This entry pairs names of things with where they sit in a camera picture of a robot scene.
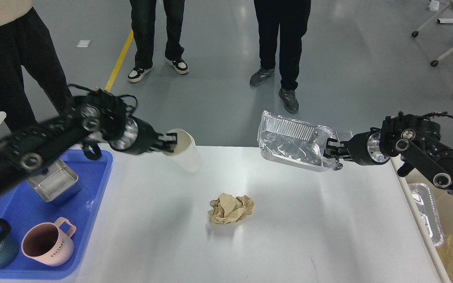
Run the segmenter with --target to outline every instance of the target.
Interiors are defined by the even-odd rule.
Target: concrete floor
[[[453,46],[453,25],[431,23],[410,37],[435,14],[427,6],[427,0],[314,0],[296,90],[300,111],[291,115],[277,95],[278,72],[257,88],[249,86],[259,67],[252,1],[187,1],[181,44],[190,73],[178,75],[165,63],[165,13],[158,0],[155,68],[137,84],[127,81],[132,42],[111,92],[135,95],[135,116],[159,132],[183,128],[198,145],[257,147],[263,110],[354,133],[380,127],[399,111],[453,115],[453,54],[435,68],[429,65]],[[68,81],[104,88],[131,30],[129,2],[48,0],[36,1],[35,8]],[[81,39],[92,40],[90,47],[77,48]],[[29,75],[24,79],[36,117],[54,116],[41,88]],[[442,125],[442,142],[453,147],[453,120],[435,121]],[[0,127],[0,137],[7,133]]]

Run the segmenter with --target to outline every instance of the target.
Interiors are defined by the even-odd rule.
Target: black pants
[[[22,66],[59,113],[72,102],[50,33],[34,8],[0,26],[0,111],[6,112],[10,131],[37,123],[24,92]]]
[[[260,35],[260,64],[265,69],[275,68],[280,27],[281,86],[286,90],[295,90],[300,73],[302,37],[307,32],[311,0],[254,0],[254,4]]]
[[[153,66],[155,40],[155,8],[157,0],[131,0],[132,29],[137,47],[135,66],[148,69]],[[181,59],[185,49],[179,44],[185,11],[185,0],[164,0],[167,16],[167,44],[165,57],[171,61]]]

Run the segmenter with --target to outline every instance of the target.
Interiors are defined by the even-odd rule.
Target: black robotic arm
[[[439,142],[440,125],[430,121],[438,115],[445,114],[416,116],[400,112],[398,116],[387,116],[381,129],[372,128],[341,143],[328,139],[324,155],[359,165],[380,165],[400,154],[405,162],[398,169],[400,177],[416,168],[436,188],[453,195],[453,149]]]
[[[127,96],[80,88],[89,91],[88,94],[74,97],[74,105],[64,115],[0,140],[0,196],[46,170],[76,143],[83,145],[83,153],[92,160],[101,157],[97,143],[103,141],[110,143],[113,150],[128,154],[174,151],[177,135],[159,134],[151,125],[132,116],[137,104],[127,105],[122,99]],[[0,227],[1,241],[9,235],[11,227],[3,219]]]

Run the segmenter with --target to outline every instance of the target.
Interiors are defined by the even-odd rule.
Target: mug handle
[[[68,219],[64,217],[58,217],[58,219],[54,222],[54,225],[60,227],[62,224],[64,224],[64,222],[66,222],[70,226],[69,230],[66,232],[66,235],[71,237],[76,232],[76,226],[71,224]]]

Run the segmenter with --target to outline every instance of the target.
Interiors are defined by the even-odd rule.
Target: black shoe
[[[279,97],[282,98],[286,111],[292,114],[298,112],[298,101],[296,100],[295,90],[281,88],[279,90]]]
[[[274,70],[275,68],[272,69],[264,69],[260,68],[257,72],[254,73],[254,75],[251,76],[251,79],[249,80],[249,84],[251,86],[259,86],[262,83],[266,81],[269,77],[274,76]]]
[[[185,63],[185,61],[183,61],[183,59],[179,59],[177,61],[171,61],[171,60],[165,58],[165,60],[167,61],[167,64],[174,67],[174,70],[176,71],[176,73],[178,73],[180,75],[185,75],[188,73],[188,65]]]
[[[149,73],[151,70],[153,70],[153,66],[151,66],[151,68],[149,69],[141,69],[134,67],[133,70],[127,76],[127,79],[131,83],[139,82],[144,77],[144,75]]]

